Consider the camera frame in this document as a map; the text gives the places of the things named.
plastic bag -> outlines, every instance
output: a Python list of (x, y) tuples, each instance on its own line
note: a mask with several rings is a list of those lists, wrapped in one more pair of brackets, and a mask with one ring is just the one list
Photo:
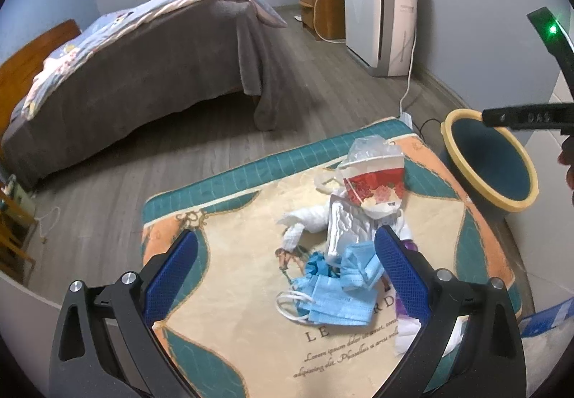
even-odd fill
[(349, 153), (347, 153), (347, 158), (339, 166), (342, 167), (354, 161), (366, 160), (367, 158), (402, 154), (403, 150), (401, 150), (399, 145), (383, 139), (380, 135), (367, 135), (355, 139), (355, 142), (349, 149)]
[(353, 142), (338, 168), (349, 200), (378, 220), (398, 211), (405, 192), (405, 156), (401, 147), (379, 135)]

power strip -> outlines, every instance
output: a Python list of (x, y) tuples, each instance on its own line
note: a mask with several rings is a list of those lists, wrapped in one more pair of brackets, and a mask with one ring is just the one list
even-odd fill
[(406, 111), (401, 113), (401, 117), (399, 118), (399, 120), (403, 121), (403, 123), (406, 124), (409, 128), (411, 129), (413, 128), (413, 117), (409, 115)]

gray blanket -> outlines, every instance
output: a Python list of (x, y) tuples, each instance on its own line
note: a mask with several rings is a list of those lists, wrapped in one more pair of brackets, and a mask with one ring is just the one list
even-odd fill
[(254, 122), (276, 125), (293, 82), (279, 37), (250, 3), (206, 0), (162, 16), (101, 52), (2, 137), (6, 165), (24, 187), (94, 155), (137, 127), (202, 100), (260, 96)]

wooden headboard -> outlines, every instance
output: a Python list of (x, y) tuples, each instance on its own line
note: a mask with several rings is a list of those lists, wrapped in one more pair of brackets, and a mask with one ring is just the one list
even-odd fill
[(78, 35), (80, 29), (76, 22), (66, 20), (32, 40), (0, 66), (0, 138), (10, 124), (14, 108), (30, 91), (34, 76), (44, 69), (44, 60)]

metal screw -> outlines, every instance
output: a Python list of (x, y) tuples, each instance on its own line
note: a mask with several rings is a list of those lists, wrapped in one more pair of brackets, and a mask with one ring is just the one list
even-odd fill
[(81, 290), (81, 281), (80, 280), (76, 280), (74, 281), (71, 285), (70, 285), (70, 291), (72, 291), (73, 293), (75, 293), (76, 291), (80, 291)]
[(136, 280), (137, 275), (134, 272), (127, 272), (122, 276), (122, 283), (124, 285), (131, 285)]
[(436, 271), (436, 275), (440, 281), (450, 281), (452, 280), (452, 273), (446, 268), (441, 268)]
[(492, 280), (490, 280), (490, 284), (496, 289), (504, 288), (504, 281), (502, 281), (500, 278), (494, 277)]

